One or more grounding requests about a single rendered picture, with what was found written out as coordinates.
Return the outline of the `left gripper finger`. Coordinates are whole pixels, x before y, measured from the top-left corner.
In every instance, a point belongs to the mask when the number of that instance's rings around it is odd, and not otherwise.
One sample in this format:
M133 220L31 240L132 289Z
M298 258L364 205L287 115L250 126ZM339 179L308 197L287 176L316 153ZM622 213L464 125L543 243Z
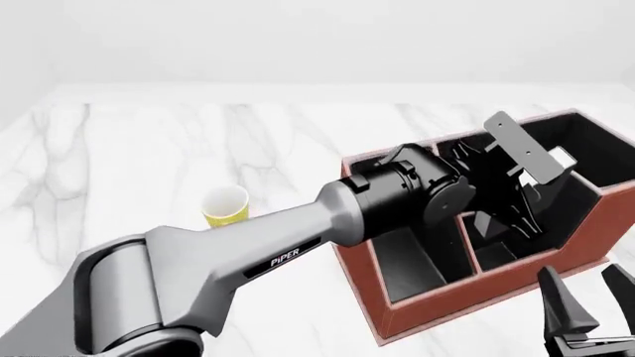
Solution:
M477 211L475 213L474 227L484 240L492 240L497 235L507 231L506 225L498 222L483 211Z
M536 222L523 187L514 183L513 207L516 212L513 227L526 239L536 239L542 234L542 228Z

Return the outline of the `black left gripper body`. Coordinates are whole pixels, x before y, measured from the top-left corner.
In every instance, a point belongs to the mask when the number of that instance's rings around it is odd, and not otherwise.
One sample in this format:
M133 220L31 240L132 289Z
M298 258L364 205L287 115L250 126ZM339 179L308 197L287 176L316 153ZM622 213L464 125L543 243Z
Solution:
M460 173L475 188L466 210L485 212L501 223L519 223L521 215L514 206L518 181L508 175L515 162L506 152L499 145L487 151L454 143L451 153Z

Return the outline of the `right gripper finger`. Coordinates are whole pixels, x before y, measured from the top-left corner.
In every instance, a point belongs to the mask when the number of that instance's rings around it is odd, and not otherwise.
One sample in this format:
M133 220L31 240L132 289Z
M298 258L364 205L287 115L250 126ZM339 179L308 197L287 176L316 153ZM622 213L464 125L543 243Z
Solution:
M580 305L551 266L538 273L545 330L593 330L599 322Z
M625 317L635 317L635 278L619 264L611 264L601 273Z

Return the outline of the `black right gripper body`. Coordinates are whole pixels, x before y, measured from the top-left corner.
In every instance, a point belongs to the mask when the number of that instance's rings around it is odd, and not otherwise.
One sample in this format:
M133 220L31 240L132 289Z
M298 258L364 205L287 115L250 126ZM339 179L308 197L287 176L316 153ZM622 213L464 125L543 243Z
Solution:
M635 357L635 325L629 329L628 336L588 338L585 333L546 325L545 348L549 357Z

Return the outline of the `red-brown desk caddy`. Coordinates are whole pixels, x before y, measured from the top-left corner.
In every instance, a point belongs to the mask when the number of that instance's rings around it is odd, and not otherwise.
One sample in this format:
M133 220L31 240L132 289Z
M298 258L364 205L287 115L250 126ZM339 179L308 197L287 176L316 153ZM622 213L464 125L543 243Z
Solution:
M571 276L603 264L635 225L635 142L576 110L520 124L544 148L562 147L576 160L551 192L527 190L542 237L507 229L484 240L468 211L334 249L378 344L530 291L543 267Z

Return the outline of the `small flat grey plate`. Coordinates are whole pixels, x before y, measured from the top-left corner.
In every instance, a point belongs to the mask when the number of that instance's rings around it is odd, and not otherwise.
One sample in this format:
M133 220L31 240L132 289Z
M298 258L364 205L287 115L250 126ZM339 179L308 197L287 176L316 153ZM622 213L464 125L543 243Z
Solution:
M570 171L576 160L562 147L547 151L506 112L496 112L483 124L494 141L485 148L503 160L506 175L525 172L530 182L550 184Z

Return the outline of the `yellow paper cup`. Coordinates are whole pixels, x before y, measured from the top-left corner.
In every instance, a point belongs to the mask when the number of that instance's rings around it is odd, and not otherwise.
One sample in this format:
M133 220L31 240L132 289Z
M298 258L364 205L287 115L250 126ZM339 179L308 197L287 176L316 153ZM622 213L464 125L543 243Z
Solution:
M249 194L239 185L217 186L203 197L200 211L211 228L249 218Z

